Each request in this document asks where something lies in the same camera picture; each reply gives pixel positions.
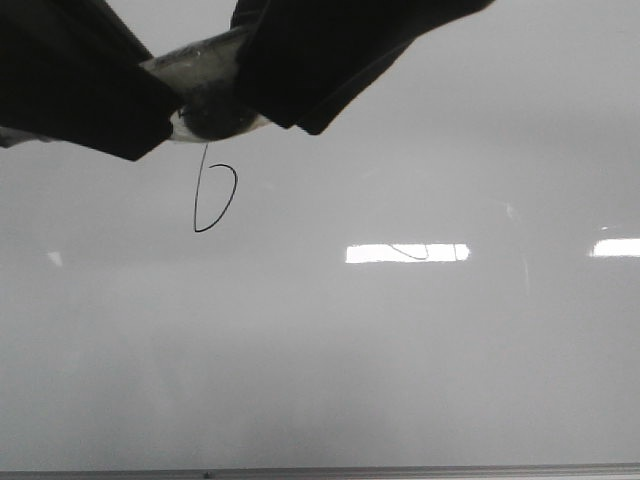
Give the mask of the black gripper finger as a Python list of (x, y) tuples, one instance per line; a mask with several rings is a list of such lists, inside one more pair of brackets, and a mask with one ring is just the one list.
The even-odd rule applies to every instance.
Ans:
[(239, 1), (245, 27), (235, 92), (283, 127), (322, 133), (420, 36), (486, 1)]
[(168, 140), (180, 96), (106, 1), (1, 4), (1, 145), (66, 141), (136, 161)]

